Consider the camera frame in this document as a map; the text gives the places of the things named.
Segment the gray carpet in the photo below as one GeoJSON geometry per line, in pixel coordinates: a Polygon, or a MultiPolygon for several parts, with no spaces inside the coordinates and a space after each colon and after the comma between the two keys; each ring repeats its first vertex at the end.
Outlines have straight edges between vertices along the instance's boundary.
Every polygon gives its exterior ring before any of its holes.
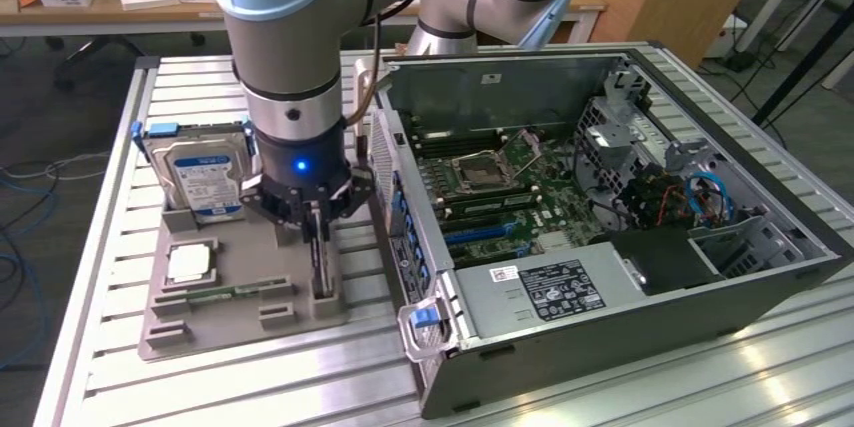
{"type": "MultiPolygon", "coordinates": [[[[749,19],[763,1],[743,0],[739,14],[749,19]]],[[[801,1],[785,0],[768,24],[768,30],[775,28],[784,14],[801,1]]],[[[789,51],[773,57],[776,68],[763,70],[748,89],[756,102],[764,101],[776,88],[833,18],[835,14],[831,12],[819,12],[789,51]]],[[[150,55],[226,54],[224,33],[205,35],[208,42],[203,47],[191,47],[185,34],[133,36],[133,40],[150,55]]],[[[389,47],[394,41],[404,41],[405,37],[406,34],[400,29],[384,32],[384,46],[389,47]]],[[[344,46],[365,48],[368,38],[369,35],[349,36],[344,46]]],[[[3,96],[3,108],[0,109],[0,165],[58,160],[109,148],[133,59],[119,48],[107,48],[78,69],[75,91],[59,93],[51,89],[50,71],[62,56],[85,39],[65,40],[65,51],[50,52],[41,39],[31,38],[14,55],[0,60],[0,93],[3,96]]],[[[19,39],[7,39],[11,46],[18,42],[19,39]]],[[[824,72],[852,46],[854,32],[848,32],[819,63],[815,72],[824,72]]],[[[705,62],[704,66],[709,70],[723,71],[713,62],[705,62]]],[[[749,74],[751,71],[731,75],[743,83],[749,74]]],[[[736,92],[736,86],[725,77],[705,78],[727,97],[736,92]]],[[[808,85],[815,78],[813,73],[803,85],[808,85]]],[[[848,79],[843,80],[843,86],[851,90],[847,82],[848,79]]],[[[751,111],[743,97],[735,103],[744,112],[751,111]]],[[[854,125],[854,106],[836,93],[816,87],[776,125],[793,155],[843,197],[848,201],[854,200],[854,176],[848,173],[847,161],[854,152],[854,136],[848,132],[854,125]]],[[[97,171],[102,164],[102,161],[90,161],[73,165],[65,174],[97,171]]],[[[21,182],[21,185],[34,189],[45,188],[49,183],[46,179],[33,179],[21,182]]],[[[33,350],[22,366],[0,371],[0,426],[22,426],[31,422],[43,382],[43,368],[51,355],[98,187],[99,179],[61,182],[55,190],[58,203],[51,216],[30,233],[15,237],[21,252],[41,280],[49,313],[49,333],[46,341],[33,350]]],[[[35,199],[35,195],[13,192],[0,186],[0,221],[13,218],[35,199]]],[[[11,230],[25,227],[26,223],[15,224],[11,230]]],[[[9,251],[2,247],[0,252],[9,251]]],[[[0,264],[0,278],[5,275],[5,269],[6,266],[0,264]]],[[[0,302],[7,298],[11,287],[11,282],[0,284],[0,302]]],[[[37,328],[37,304],[31,291],[25,288],[11,307],[0,313],[0,362],[26,345],[37,328]]]]}

